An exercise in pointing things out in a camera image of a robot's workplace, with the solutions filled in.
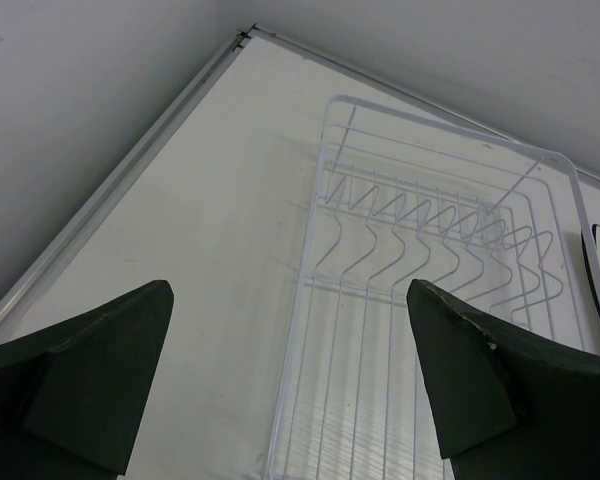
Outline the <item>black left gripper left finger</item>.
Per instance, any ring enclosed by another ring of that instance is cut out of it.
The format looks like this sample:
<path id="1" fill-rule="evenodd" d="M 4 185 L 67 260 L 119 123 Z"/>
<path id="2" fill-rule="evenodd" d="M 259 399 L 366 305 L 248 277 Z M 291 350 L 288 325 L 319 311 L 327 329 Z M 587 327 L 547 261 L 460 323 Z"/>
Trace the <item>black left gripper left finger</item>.
<path id="1" fill-rule="evenodd" d="M 0 479 L 125 475 L 173 305 L 154 280 L 0 345 Z"/>

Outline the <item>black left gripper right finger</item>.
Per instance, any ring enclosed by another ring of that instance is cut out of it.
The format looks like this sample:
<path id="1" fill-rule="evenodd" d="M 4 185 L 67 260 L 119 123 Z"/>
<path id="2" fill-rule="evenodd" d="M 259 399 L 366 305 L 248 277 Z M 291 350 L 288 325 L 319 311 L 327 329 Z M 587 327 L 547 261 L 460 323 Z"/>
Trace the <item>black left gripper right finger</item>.
<path id="1" fill-rule="evenodd" d="M 600 356 L 426 280 L 409 320 L 439 451 L 457 479 L 600 479 Z"/>

